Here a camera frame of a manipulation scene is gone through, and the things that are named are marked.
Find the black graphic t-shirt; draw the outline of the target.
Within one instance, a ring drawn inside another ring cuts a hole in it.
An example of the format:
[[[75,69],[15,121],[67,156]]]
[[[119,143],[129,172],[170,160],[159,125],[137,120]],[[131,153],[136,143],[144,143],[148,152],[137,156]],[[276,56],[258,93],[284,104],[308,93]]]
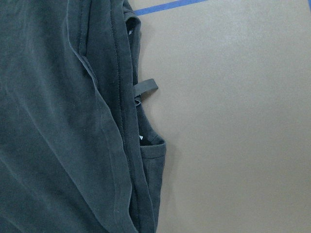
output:
[[[126,0],[0,3],[0,230],[154,233],[166,143]]]

